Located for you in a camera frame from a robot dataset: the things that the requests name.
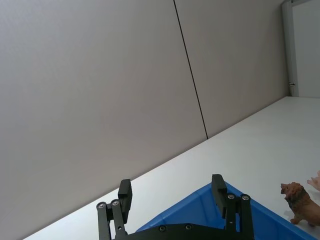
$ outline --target gray wall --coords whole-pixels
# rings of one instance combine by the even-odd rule
[[[1,239],[206,139],[171,0],[6,0],[0,23]]]
[[[280,1],[177,6],[210,136],[287,94]],[[1,1],[0,73],[1,239],[206,139],[171,0]]]
[[[320,98],[320,1],[300,1],[292,7],[299,97]]]
[[[176,0],[208,136],[288,94],[283,0]]]

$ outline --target blue plastic container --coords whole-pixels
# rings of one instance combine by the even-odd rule
[[[226,183],[228,193],[240,196],[242,192]],[[315,240],[308,233],[294,226],[258,202],[251,200],[251,213],[256,240]],[[221,217],[211,191],[211,183],[195,191],[137,230],[159,225],[191,223],[223,229]]]

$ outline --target blue bin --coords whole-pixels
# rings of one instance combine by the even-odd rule
[[[242,192],[225,183],[228,193],[240,196]],[[256,240],[316,240],[258,202],[251,200],[251,213]],[[156,216],[137,232],[159,225],[191,223],[223,229],[221,217],[211,191],[211,183],[195,191],[185,199]]]

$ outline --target white tabletop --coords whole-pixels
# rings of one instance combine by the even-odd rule
[[[133,198],[127,232],[135,232],[210,183],[215,173],[286,220],[293,213],[280,194],[281,183],[301,183],[320,204],[320,192],[307,184],[307,179],[320,170],[319,123],[320,99],[285,97],[138,177],[131,182]],[[96,204],[116,199],[117,192],[108,193],[25,239],[98,240]],[[305,221],[298,226],[320,238],[320,227],[309,227]]]

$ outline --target pink toy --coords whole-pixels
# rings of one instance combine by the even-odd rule
[[[306,182],[310,184],[312,187],[320,191],[320,171],[318,171],[318,176],[311,177],[311,180],[307,180]]]

